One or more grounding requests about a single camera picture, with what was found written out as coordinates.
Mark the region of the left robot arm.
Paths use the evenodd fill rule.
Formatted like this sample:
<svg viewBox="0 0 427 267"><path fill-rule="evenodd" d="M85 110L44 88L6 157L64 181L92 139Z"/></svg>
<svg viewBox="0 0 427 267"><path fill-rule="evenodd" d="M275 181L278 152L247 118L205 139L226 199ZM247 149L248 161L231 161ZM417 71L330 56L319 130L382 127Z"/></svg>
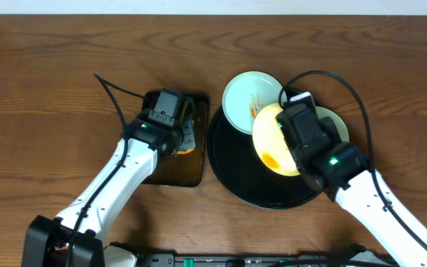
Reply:
<svg viewBox="0 0 427 267"><path fill-rule="evenodd" d="M163 125L135 119L89 186L55 218L38 215L24 241L23 266L135 266L132 251L104 242L133 192L164 156L196 147L194 120Z"/></svg>

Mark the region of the yellow plate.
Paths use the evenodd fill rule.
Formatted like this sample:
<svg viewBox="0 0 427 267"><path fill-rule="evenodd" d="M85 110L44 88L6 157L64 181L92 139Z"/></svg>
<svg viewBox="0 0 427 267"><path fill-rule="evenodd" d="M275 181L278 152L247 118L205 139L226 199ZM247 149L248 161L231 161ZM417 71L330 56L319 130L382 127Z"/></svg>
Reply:
<svg viewBox="0 0 427 267"><path fill-rule="evenodd" d="M267 168L279 175L295 177L299 171L276 119L281 112L279 104L273 103L257 114L252 130L254 149Z"/></svg>

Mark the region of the orange green scrub sponge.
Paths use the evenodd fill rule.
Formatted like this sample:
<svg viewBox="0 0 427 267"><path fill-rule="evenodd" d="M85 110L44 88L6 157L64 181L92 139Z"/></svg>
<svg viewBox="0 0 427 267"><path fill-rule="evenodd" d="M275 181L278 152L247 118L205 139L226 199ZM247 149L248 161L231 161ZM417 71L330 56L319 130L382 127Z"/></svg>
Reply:
<svg viewBox="0 0 427 267"><path fill-rule="evenodd" d="M182 126L182 144L177 149L177 154L188 154L196 148L196 134L194 121L190 120Z"/></svg>

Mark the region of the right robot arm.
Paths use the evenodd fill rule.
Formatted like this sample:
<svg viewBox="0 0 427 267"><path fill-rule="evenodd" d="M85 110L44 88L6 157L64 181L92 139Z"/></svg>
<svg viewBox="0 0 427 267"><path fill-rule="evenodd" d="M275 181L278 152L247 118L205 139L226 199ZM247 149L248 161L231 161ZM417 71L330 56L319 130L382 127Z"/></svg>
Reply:
<svg viewBox="0 0 427 267"><path fill-rule="evenodd" d="M399 266L427 266L427 228L398 200L332 119L287 119L281 130L299 172L360 221Z"/></svg>

